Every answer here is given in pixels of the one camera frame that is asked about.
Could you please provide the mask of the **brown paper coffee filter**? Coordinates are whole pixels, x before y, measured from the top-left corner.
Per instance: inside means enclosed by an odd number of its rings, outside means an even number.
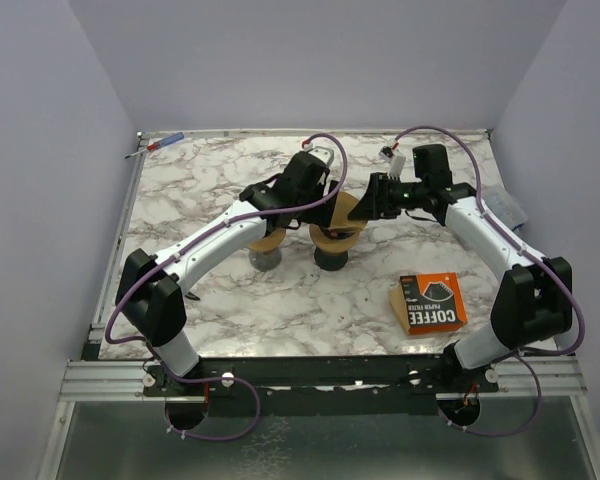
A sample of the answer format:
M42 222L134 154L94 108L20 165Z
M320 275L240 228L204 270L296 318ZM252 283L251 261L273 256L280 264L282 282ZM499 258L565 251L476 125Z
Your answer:
M349 213L357 206L358 202L359 199L355 196L340 191L336 198L329 229L337 231L363 230L367 225L366 220L349 219Z

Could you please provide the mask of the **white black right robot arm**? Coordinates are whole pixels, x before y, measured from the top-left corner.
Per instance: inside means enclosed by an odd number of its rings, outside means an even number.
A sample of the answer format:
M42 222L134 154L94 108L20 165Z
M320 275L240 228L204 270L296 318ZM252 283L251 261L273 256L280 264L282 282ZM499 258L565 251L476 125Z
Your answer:
M414 148L413 182L400 179L406 157L396 143L380 155L389 170L371 174L349 219L394 219L421 209L474 250L500 282L489 323L444 351L439 378L447 389L461 391L474 381L475 369L571 329L570 264L528 247L484 206L475 186L454 182L443 145Z

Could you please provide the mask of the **clear grey glass carafe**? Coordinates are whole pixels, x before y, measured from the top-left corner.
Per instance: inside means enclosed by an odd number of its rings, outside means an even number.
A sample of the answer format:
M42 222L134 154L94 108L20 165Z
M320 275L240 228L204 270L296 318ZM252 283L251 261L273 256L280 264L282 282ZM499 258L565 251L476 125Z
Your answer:
M281 263L282 253L278 248L266 252L250 250L248 259L254 269L267 272L275 269Z

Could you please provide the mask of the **blue ribbed dripper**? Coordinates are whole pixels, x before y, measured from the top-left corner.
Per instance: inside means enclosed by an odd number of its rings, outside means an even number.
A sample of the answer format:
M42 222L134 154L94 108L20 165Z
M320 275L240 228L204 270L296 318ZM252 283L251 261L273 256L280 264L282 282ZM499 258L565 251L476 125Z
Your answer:
M355 229L355 228L351 228L351 229L327 229L327 228L323 228L320 227L319 231L327 238L330 240L334 240L334 241L344 241L346 239L352 238L356 235L359 235L361 233L361 229Z

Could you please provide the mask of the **wooden ring coaster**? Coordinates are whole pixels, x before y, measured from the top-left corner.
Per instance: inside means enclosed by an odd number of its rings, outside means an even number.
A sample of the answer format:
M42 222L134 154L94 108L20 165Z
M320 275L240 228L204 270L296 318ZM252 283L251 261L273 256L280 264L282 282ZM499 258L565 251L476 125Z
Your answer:
M266 235L265 237L251 242L247 245L247 248L250 251L258 252L258 253L267 253L271 252L279 247L282 241L286 237L286 230L282 228L278 228Z
M353 248L359 240L360 234L344 241L334 241L327 239L320 231L319 226L311 225L309 227L310 238L316 248L320 248L324 251L331 253L339 253L348 251Z

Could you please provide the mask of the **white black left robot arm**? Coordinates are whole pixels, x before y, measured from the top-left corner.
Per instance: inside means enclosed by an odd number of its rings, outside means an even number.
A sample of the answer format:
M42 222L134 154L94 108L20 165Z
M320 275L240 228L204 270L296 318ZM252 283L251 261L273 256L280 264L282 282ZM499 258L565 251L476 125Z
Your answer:
M167 365L166 382L175 392L190 394L201 380L199 355L184 331L184 296L236 251L272 240L294 221L329 223L337 186L327 181L333 159L332 149L309 146L293 155L273 180L248 186L195 234L155 254L138 249L127 257L116 311Z

